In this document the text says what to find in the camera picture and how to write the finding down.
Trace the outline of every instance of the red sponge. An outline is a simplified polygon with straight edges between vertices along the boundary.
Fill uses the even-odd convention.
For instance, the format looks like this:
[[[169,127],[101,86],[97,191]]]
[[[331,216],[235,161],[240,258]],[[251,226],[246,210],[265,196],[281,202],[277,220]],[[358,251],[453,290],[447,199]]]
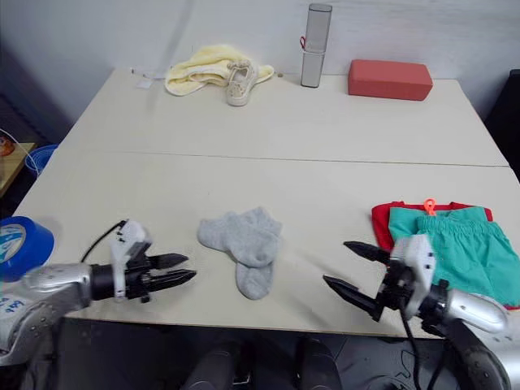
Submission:
[[[430,72],[421,63],[354,59],[350,64],[350,95],[424,100],[432,86]]]

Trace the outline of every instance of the small white paper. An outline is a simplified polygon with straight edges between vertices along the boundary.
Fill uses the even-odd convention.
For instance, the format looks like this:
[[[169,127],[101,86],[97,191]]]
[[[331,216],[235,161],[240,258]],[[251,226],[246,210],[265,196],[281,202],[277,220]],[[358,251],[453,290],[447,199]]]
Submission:
[[[136,88],[139,88],[139,89],[150,89],[150,87],[152,86],[153,83],[154,83],[153,80],[142,79],[142,80],[139,80],[137,82]]]

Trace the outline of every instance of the teal shorts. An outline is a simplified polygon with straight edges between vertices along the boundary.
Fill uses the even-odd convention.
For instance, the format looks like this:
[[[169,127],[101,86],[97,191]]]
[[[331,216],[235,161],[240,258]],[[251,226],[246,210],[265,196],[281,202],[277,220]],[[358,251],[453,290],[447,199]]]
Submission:
[[[497,223],[488,222],[482,207],[436,211],[390,209],[388,230],[396,241],[427,234],[437,265],[434,283],[491,297],[508,306],[520,304],[520,259]]]

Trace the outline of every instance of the white label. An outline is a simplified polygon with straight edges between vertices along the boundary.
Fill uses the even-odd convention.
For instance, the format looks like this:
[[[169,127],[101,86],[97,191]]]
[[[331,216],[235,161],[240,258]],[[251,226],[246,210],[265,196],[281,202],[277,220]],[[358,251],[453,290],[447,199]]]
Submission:
[[[27,309],[27,302],[14,295],[3,295],[0,297],[0,319],[8,319]]]
[[[13,223],[0,228],[0,264],[12,258],[25,241],[25,228]]]
[[[154,81],[150,80],[150,79],[139,80],[136,84],[136,88],[149,89],[153,83],[154,83]]]

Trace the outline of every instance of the white wall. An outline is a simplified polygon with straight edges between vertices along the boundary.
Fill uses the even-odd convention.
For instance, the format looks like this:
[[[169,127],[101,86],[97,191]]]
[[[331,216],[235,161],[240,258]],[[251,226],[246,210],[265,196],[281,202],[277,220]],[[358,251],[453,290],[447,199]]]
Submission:
[[[0,0],[0,33],[72,121],[113,67],[166,69],[198,47],[230,43],[281,72],[299,72],[299,0]],[[425,63],[457,78],[485,115],[520,67],[518,0],[336,0],[324,71],[351,59]]]

